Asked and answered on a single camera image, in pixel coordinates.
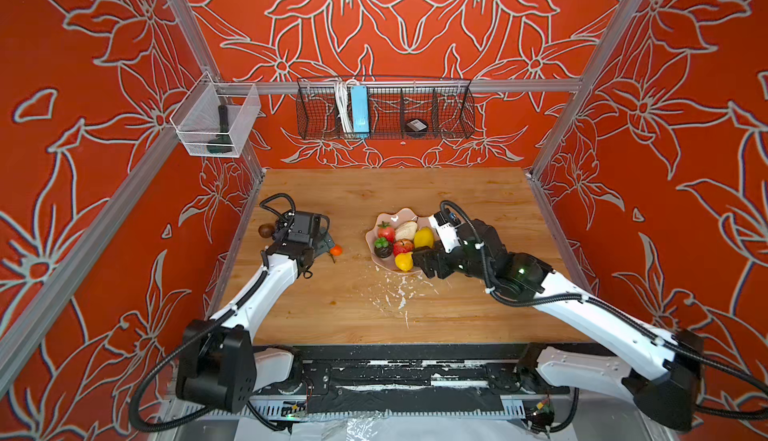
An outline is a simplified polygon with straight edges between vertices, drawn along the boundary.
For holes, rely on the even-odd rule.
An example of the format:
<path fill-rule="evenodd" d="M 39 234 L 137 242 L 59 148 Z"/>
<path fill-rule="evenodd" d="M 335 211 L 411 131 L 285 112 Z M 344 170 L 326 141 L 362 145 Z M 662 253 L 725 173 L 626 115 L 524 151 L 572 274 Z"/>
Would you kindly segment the small yellow lemon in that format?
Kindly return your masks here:
<path fill-rule="evenodd" d="M 410 272 L 414 268 L 413 253 L 404 252 L 397 254 L 394 258 L 397 269 L 401 272 Z"/>

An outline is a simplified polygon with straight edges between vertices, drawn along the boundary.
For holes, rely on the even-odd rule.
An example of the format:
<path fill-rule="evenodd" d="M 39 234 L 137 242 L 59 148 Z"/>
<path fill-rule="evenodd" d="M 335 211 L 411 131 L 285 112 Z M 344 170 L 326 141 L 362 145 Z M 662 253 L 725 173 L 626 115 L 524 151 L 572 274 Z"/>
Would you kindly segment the pink scalloped fruit bowl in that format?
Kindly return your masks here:
<path fill-rule="evenodd" d="M 411 264 L 417 249 L 434 248 L 440 240 L 427 216 L 417 215 L 411 208 L 396 213 L 381 213 L 365 234 L 372 261 L 397 274 L 417 274 L 421 270 Z"/>

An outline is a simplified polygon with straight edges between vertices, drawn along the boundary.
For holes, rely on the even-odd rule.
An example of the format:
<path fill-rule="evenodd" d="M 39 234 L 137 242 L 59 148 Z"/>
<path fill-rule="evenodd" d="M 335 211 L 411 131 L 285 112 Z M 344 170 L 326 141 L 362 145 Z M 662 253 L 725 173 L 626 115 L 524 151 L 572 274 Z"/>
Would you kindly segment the red wrinkled strawberry fruit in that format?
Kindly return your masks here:
<path fill-rule="evenodd" d="M 414 250 L 414 243 L 408 239 L 396 240 L 393 244 L 393 255 L 410 253 Z"/>

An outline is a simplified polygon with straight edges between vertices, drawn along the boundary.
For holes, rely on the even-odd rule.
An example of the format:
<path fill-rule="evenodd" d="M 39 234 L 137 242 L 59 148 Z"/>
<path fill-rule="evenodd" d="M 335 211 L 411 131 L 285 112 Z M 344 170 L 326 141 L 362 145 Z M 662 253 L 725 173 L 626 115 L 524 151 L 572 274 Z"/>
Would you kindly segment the beige garlic-like fruit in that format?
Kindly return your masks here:
<path fill-rule="evenodd" d="M 419 227 L 416 221 L 411 220 L 404 222 L 395 229 L 395 240 L 408 239 L 412 241 L 418 229 Z"/>

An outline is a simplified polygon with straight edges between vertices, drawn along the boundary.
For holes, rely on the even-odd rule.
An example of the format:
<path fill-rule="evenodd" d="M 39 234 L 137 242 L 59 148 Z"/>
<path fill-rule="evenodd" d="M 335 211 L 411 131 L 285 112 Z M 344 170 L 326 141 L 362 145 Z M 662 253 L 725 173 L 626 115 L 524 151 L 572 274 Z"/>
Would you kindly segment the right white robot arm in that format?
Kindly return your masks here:
<path fill-rule="evenodd" d="M 534 347 L 518 366 L 522 380 L 596 391 L 631 402 L 667 428 L 692 428 L 703 377 L 700 336 L 687 329 L 672 333 L 626 314 L 546 262 L 507 251 L 497 231 L 478 219 L 460 222 L 436 213 L 428 222 L 437 239 L 413 253 L 427 277 L 478 278 L 495 301 L 544 312 L 610 352 L 596 356 Z"/>

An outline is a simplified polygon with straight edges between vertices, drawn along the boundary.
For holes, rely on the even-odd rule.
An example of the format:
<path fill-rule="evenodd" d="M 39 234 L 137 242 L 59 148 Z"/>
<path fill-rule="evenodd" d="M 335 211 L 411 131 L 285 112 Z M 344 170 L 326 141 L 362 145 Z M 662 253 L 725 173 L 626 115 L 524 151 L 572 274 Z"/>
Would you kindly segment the brown kiwi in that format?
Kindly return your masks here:
<path fill-rule="evenodd" d="M 275 225 L 272 223 L 264 223 L 258 227 L 258 234 L 264 239 L 271 239 L 274 236 L 275 231 Z"/>

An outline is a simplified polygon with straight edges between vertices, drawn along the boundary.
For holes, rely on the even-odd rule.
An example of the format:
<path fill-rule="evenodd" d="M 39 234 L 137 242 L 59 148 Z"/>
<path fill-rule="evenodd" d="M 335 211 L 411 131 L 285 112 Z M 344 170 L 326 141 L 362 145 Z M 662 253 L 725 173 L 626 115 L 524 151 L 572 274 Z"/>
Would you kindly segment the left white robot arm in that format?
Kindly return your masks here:
<path fill-rule="evenodd" d="M 278 217 L 262 264 L 224 308 L 185 328 L 178 361 L 176 397 L 236 413 L 259 389 L 287 380 L 294 355 L 280 348 L 255 352 L 252 341 L 279 297 L 300 277 L 310 277 L 317 257 L 335 243 L 330 218 L 288 211 Z"/>

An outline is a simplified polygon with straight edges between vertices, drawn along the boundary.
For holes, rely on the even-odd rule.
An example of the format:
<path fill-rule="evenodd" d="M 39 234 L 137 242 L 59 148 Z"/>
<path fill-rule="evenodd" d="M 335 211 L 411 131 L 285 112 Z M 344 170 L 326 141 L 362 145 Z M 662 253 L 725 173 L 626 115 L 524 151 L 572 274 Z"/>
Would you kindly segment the large yellow lemon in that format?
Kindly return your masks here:
<path fill-rule="evenodd" d="M 435 237 L 432 229 L 428 226 L 424 226 L 418 229 L 414 234 L 413 244 L 415 249 L 433 248 L 435 244 Z"/>

